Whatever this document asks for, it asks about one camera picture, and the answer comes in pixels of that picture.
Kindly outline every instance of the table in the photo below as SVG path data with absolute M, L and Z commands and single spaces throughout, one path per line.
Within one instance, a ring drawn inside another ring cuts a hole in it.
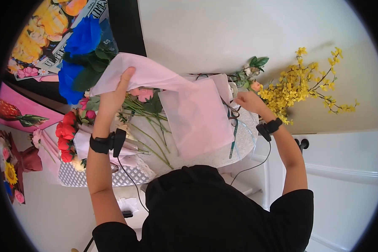
M 178 150 L 176 148 L 175 142 L 173 140 L 172 134 L 165 133 L 165 139 L 167 146 L 171 153 L 167 153 L 165 148 L 163 148 L 171 166 L 174 169 L 180 169 L 182 166 L 193 166 L 196 164 L 205 164 L 215 168 L 220 168 L 229 164 L 233 164 L 237 161 L 243 159 L 247 154 L 249 154 L 254 147 L 254 141 L 256 143 L 257 140 L 257 129 L 256 125 L 259 123 L 258 115 L 254 113 L 250 113 L 243 108 L 240 110 L 239 126 L 236 135 L 236 146 L 232 152 L 231 159 L 229 158 L 231 144 L 228 144 L 214 152 L 202 154 L 197 156 L 191 160 L 184 160 L 178 156 Z M 141 130 L 146 132 L 147 134 L 151 135 L 161 147 L 161 139 L 155 133 L 154 129 L 151 125 L 147 122 L 146 119 L 142 117 L 133 117 L 131 123 L 138 126 Z M 50 138 L 57 142 L 58 138 L 55 135 L 56 125 L 52 125 L 45 129 L 48 133 Z M 141 142 L 148 145 L 150 148 L 155 150 L 159 155 L 161 155 L 161 151 L 158 149 L 157 145 L 147 136 L 142 134 L 135 128 L 131 128 L 131 133 Z M 136 184 L 145 184 L 150 182 L 155 177 L 159 177 L 163 174 L 166 174 L 171 171 L 171 168 L 168 167 L 165 163 L 163 163 L 155 154 L 150 152 L 150 155 L 146 154 L 138 154 L 138 156 L 144 160 L 144 162 L 149 166 L 149 168 L 155 173 L 155 176 L 146 176 L 140 173 L 140 169 L 127 167 L 126 171 L 130 174 L 135 175 L 135 183 Z M 59 172 L 59 180 L 60 184 L 65 186 L 71 187 L 85 187 L 87 186 L 86 175 L 84 172 L 77 172 L 71 166 L 70 163 L 65 163 L 64 166 L 61 167 Z M 117 173 L 112 174 L 112 183 L 113 186 L 126 186 L 126 185 L 133 185 L 131 180 L 126 176 L 124 171 L 120 169 Z

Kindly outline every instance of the blue flower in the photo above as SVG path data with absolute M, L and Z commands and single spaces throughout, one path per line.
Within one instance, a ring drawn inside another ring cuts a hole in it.
M 58 73 L 59 76 L 59 93 L 63 96 L 67 103 L 78 104 L 83 97 L 84 92 L 72 90 L 74 79 L 84 69 L 83 66 L 68 63 L 62 60 L 62 68 Z
M 64 50 L 73 57 L 75 54 L 86 54 L 94 51 L 101 41 L 101 27 L 98 18 L 83 18 L 73 29 Z

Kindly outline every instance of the person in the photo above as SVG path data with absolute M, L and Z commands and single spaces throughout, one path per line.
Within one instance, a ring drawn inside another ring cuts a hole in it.
M 101 94 L 94 139 L 109 135 L 134 72 L 128 68 L 116 91 Z M 266 122 L 276 119 L 253 92 L 238 93 L 235 102 Z M 273 136 L 287 172 L 282 196 L 269 212 L 226 184 L 216 168 L 183 167 L 148 184 L 149 215 L 140 241 L 116 202 L 109 156 L 90 149 L 87 184 L 98 251 L 304 251 L 312 232 L 313 192 L 307 189 L 303 157 L 290 133 L 281 125 Z

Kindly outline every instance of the left hand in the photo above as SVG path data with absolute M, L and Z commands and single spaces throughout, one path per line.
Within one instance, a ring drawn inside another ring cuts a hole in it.
M 101 94 L 100 107 L 98 109 L 98 114 L 106 117 L 108 119 L 114 118 L 117 111 L 122 107 L 125 101 L 127 85 L 129 84 L 130 78 L 135 73 L 136 68 L 127 68 L 122 76 L 121 81 L 115 91 Z

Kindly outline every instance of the sunflower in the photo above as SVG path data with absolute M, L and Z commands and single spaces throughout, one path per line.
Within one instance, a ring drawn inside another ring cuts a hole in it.
M 14 165 L 8 162 L 5 162 L 5 177 L 11 185 L 17 184 L 17 174 L 15 174 Z

